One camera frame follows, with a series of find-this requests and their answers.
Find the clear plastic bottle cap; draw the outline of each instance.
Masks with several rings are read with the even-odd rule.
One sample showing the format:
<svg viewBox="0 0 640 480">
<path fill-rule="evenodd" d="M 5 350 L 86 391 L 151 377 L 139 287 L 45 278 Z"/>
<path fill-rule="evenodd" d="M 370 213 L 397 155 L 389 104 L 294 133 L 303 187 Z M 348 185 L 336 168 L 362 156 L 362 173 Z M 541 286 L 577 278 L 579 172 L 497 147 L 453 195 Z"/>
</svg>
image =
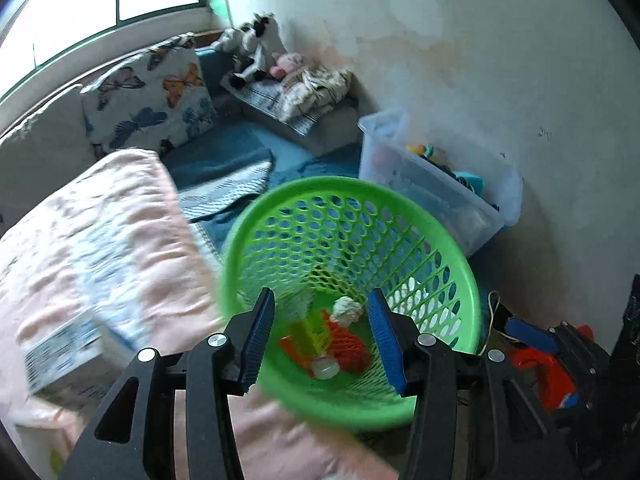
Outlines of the clear plastic bottle cap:
<svg viewBox="0 0 640 480">
<path fill-rule="evenodd" d="M 322 355 L 311 361 L 311 369 L 313 370 L 316 379 L 325 381 L 335 377 L 340 371 L 340 366 L 338 365 L 338 361 L 330 355 Z"/>
</svg>

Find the metal screw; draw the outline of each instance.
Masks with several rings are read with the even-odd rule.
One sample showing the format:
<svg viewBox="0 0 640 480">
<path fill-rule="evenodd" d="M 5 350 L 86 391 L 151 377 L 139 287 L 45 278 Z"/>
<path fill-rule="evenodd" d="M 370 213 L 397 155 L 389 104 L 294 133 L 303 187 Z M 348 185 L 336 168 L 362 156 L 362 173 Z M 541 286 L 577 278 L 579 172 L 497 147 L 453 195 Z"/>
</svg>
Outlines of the metal screw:
<svg viewBox="0 0 640 480">
<path fill-rule="evenodd" d="M 436 344 L 436 338 L 431 334 L 420 334 L 418 336 L 418 344 L 422 346 L 433 346 Z"/>
<path fill-rule="evenodd" d="M 494 363 L 501 363 L 504 361 L 504 354 L 495 348 L 493 350 L 489 350 L 487 357 Z"/>
<path fill-rule="evenodd" d="M 207 339 L 207 343 L 209 346 L 222 346 L 226 343 L 226 335 L 224 334 L 214 334 L 209 339 Z"/>
<path fill-rule="evenodd" d="M 143 348 L 138 352 L 138 360 L 143 363 L 148 363 L 154 357 L 156 357 L 156 351 L 153 348 Z"/>
</svg>

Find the stuffed animal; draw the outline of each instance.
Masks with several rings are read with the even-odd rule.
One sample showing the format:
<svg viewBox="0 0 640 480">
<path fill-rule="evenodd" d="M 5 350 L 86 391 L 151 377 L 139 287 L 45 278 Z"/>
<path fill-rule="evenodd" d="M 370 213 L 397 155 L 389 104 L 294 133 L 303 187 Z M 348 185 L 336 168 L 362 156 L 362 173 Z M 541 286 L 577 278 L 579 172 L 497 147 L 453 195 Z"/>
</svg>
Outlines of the stuffed animal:
<svg viewBox="0 0 640 480">
<path fill-rule="evenodd" d="M 334 309 L 331 322 L 337 323 L 343 328 L 347 328 L 351 323 L 355 323 L 360 319 L 364 309 L 357 301 L 352 300 L 349 296 L 343 296 L 334 302 Z"/>
<path fill-rule="evenodd" d="M 261 81 L 267 77 L 270 68 L 276 64 L 273 54 L 286 52 L 273 14 L 254 14 L 254 17 L 252 30 L 244 34 L 241 42 L 242 50 L 246 52 L 255 46 L 254 62 L 244 72 L 235 73 L 229 78 L 229 84 L 237 90 L 251 81 Z"/>
<path fill-rule="evenodd" d="M 239 28 L 228 28 L 222 33 L 211 47 L 216 52 L 226 52 L 235 56 L 247 57 L 252 56 L 258 46 L 252 24 L 243 23 Z"/>
<path fill-rule="evenodd" d="M 307 66 L 302 54 L 273 54 L 276 64 L 269 69 L 269 74 L 278 81 L 283 81 L 288 76 L 294 77 L 297 72 Z"/>
</svg>

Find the white cable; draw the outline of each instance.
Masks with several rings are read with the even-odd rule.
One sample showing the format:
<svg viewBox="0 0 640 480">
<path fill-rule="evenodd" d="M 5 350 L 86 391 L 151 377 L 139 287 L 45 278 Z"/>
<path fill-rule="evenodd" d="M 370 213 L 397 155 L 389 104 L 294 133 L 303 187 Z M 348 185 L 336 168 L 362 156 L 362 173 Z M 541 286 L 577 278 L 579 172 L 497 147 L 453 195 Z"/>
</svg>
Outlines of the white cable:
<svg viewBox="0 0 640 480">
<path fill-rule="evenodd" d="M 491 321 L 489 321 L 489 330 L 486 333 L 486 339 L 484 340 L 484 346 L 482 347 L 482 351 L 480 352 L 480 355 L 484 354 L 484 351 L 486 350 L 486 346 L 489 344 L 489 337 L 491 336 L 491 328 L 494 326 L 494 308 L 491 305 L 491 298 L 492 295 L 496 294 L 497 298 L 495 300 L 495 309 L 498 309 L 498 305 L 500 305 L 500 292 L 498 292 L 497 290 L 492 290 L 491 292 L 489 292 L 489 294 L 486 296 L 486 301 L 489 304 L 489 312 L 491 313 Z"/>
</svg>

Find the striped fabric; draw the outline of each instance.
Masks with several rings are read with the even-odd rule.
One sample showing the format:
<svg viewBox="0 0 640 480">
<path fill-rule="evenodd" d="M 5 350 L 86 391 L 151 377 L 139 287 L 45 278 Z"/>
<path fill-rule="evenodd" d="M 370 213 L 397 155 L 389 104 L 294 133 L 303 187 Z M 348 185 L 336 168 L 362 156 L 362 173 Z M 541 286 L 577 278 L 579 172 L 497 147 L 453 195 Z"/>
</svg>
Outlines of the striped fabric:
<svg viewBox="0 0 640 480">
<path fill-rule="evenodd" d="M 211 216 L 243 196 L 265 192 L 270 171 L 271 161 L 262 160 L 223 178 L 180 190 L 178 202 L 189 222 Z"/>
<path fill-rule="evenodd" d="M 272 79 L 265 79 L 260 82 L 252 82 L 245 86 L 241 91 L 236 90 L 229 84 L 229 76 L 231 72 L 226 74 L 220 86 L 235 95 L 243 103 L 261 111 L 272 119 L 279 121 L 278 118 L 278 100 L 280 99 L 280 83 Z M 331 105 L 315 108 L 303 114 L 294 117 L 285 124 L 290 126 L 297 134 L 302 137 L 308 135 L 316 123 L 327 113 L 333 110 Z"/>
</svg>

